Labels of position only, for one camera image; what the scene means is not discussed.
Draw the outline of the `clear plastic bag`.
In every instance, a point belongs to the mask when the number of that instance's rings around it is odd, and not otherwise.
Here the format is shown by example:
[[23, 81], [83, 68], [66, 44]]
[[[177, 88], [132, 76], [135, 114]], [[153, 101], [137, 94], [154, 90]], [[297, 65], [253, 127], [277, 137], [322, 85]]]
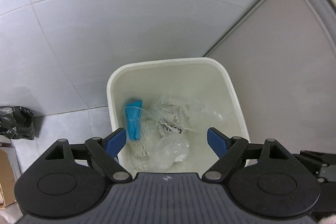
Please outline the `clear plastic bag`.
[[227, 125], [230, 115], [200, 100], [161, 95], [148, 108], [149, 117], [166, 121], [190, 132], [207, 132], [211, 127]]
[[149, 154], [148, 171], [163, 172], [176, 162], [185, 161], [190, 153], [190, 142], [181, 134], [162, 137]]

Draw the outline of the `white square trash bin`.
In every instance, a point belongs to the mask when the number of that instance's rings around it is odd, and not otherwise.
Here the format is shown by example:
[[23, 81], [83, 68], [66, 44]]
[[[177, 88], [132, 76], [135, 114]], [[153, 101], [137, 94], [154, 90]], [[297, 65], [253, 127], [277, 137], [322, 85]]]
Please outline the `white square trash bin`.
[[207, 130], [249, 138], [234, 86], [219, 62], [206, 58], [128, 64], [110, 76], [106, 94], [113, 129], [141, 127], [118, 154], [132, 174], [203, 173], [217, 161]]

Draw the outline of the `white kitchen counter cabinet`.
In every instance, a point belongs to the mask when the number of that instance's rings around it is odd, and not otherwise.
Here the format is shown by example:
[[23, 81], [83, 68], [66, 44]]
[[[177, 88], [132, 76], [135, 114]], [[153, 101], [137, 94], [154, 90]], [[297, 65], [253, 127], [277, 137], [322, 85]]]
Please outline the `white kitchen counter cabinet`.
[[252, 141], [335, 152], [335, 0], [261, 0], [209, 57], [228, 71]]

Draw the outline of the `blue wrapper in bin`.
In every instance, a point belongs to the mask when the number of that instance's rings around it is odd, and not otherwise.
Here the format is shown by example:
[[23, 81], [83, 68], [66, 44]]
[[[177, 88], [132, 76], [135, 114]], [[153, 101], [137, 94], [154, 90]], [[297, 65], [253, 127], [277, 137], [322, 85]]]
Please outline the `blue wrapper in bin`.
[[128, 137], [131, 141], [141, 139], [142, 100], [125, 106], [125, 118]]

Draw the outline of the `white foam net wrap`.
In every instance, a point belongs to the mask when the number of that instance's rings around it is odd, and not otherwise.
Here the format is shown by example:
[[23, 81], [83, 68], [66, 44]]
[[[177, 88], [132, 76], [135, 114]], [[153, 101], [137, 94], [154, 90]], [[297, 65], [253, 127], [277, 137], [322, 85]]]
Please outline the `white foam net wrap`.
[[166, 121], [143, 119], [140, 121], [139, 140], [129, 140], [129, 146], [135, 157], [148, 157], [157, 142], [172, 133], [184, 134], [185, 129]]

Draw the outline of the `black garbage bag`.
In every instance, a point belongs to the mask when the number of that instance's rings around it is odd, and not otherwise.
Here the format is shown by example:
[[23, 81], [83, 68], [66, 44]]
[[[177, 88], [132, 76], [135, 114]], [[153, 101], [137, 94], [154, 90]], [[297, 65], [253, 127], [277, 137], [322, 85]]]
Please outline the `black garbage bag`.
[[34, 140], [33, 113], [22, 106], [1, 106], [1, 135], [9, 139]]

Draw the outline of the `cardboard box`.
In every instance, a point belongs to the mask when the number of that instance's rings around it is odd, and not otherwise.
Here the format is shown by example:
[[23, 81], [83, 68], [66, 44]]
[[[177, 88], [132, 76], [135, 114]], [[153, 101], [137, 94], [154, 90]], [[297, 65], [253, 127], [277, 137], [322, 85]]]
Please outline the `cardboard box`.
[[1, 147], [1, 209], [16, 203], [14, 186], [21, 176], [14, 148]]

